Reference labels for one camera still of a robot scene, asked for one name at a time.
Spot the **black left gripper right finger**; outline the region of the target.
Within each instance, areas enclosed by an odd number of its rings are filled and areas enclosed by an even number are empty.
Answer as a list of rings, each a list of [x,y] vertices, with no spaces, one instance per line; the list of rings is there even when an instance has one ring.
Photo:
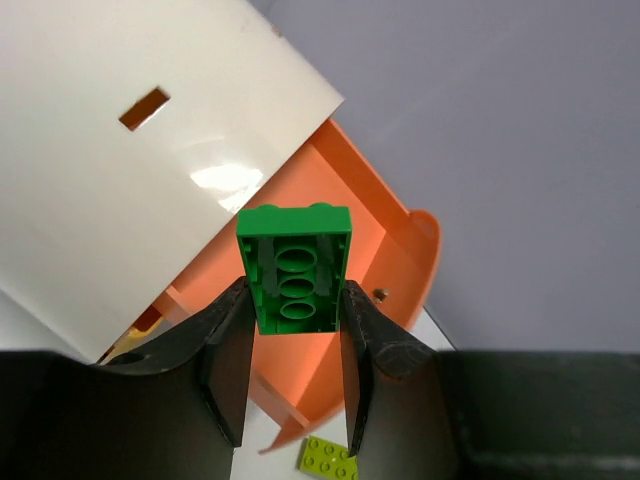
[[[415,440],[432,420],[434,350],[383,314],[349,280],[340,299],[340,344],[349,453],[383,438]]]

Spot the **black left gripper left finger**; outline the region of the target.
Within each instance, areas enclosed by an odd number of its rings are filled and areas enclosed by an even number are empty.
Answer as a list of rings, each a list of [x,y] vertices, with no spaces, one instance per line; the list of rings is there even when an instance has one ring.
[[[105,363],[123,373],[168,373],[190,364],[204,403],[228,442],[242,444],[255,331],[248,280],[158,337]]]

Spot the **orange drawer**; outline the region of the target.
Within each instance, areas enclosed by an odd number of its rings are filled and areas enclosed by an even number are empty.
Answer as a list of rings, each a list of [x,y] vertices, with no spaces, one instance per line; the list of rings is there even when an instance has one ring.
[[[248,202],[256,208],[346,206],[352,238],[346,277],[373,297],[388,318],[409,329],[427,299],[441,252],[437,219],[410,210],[334,120],[325,121]],[[231,219],[138,317],[150,329],[163,318],[177,324],[209,305],[243,275]],[[251,400],[280,427],[264,453],[285,447],[344,409],[340,338],[336,334],[257,335]]]

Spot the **long green lego brick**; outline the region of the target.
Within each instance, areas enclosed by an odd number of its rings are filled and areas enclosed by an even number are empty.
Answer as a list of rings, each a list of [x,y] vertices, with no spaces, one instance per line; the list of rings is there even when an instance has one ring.
[[[346,206],[267,204],[237,214],[236,238],[259,333],[334,333],[352,237]]]

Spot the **gold drawer knob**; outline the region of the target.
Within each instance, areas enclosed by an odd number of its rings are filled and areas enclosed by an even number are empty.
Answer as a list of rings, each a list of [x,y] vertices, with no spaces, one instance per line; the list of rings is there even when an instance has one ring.
[[[389,290],[386,288],[375,288],[372,291],[372,296],[375,302],[382,303],[389,297]]]

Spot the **yellow drawer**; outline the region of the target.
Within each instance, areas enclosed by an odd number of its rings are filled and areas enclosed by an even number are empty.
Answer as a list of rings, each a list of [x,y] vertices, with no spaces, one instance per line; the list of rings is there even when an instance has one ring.
[[[145,341],[151,339],[152,334],[161,326],[164,321],[163,317],[159,317],[146,330],[140,330],[132,325],[98,360],[98,364],[106,364],[114,357],[142,345]]]

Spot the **long lime lego brick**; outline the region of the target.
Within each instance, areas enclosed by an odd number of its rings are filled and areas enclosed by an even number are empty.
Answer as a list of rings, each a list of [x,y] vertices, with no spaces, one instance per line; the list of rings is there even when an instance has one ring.
[[[297,469],[316,479],[359,479],[356,457],[346,447],[316,436],[303,441]]]

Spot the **white cylindrical drawer cabinet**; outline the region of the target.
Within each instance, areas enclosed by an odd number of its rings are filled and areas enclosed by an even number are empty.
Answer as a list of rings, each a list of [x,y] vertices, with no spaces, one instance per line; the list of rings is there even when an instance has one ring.
[[[96,361],[342,103],[246,1],[1,5],[1,346]]]

